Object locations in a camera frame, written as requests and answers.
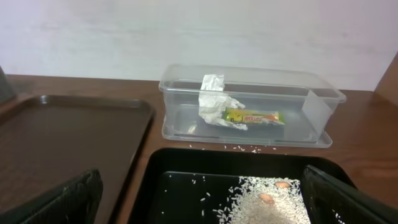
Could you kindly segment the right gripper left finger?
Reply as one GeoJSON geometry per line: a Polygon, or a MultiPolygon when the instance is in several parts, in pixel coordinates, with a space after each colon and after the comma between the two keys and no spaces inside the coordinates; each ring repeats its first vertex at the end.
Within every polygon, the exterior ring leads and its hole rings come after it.
{"type": "Polygon", "coordinates": [[[1,214],[1,224],[94,223],[103,193],[98,169],[84,173],[1,214]]]}

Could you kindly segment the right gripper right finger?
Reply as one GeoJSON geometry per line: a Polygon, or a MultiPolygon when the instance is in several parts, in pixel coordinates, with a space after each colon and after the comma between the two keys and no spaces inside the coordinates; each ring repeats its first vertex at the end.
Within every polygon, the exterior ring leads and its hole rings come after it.
{"type": "Polygon", "coordinates": [[[300,184],[311,223],[397,224],[397,210],[334,178],[306,166],[300,184]]]}

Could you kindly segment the yellow orange snack wrapper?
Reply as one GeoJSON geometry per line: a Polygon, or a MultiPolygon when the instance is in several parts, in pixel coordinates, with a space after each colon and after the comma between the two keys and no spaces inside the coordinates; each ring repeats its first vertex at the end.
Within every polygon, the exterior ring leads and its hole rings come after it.
{"type": "Polygon", "coordinates": [[[256,111],[226,108],[222,114],[222,118],[225,121],[236,124],[285,124],[278,111],[256,111]]]}

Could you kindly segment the white napkin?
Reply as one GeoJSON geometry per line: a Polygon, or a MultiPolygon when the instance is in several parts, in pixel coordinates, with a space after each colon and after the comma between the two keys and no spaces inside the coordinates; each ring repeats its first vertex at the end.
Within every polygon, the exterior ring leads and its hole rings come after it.
{"type": "Polygon", "coordinates": [[[224,75],[204,75],[198,96],[199,116],[207,123],[247,131],[245,124],[234,124],[222,118],[227,108],[245,109],[245,105],[224,92],[224,75]]]}

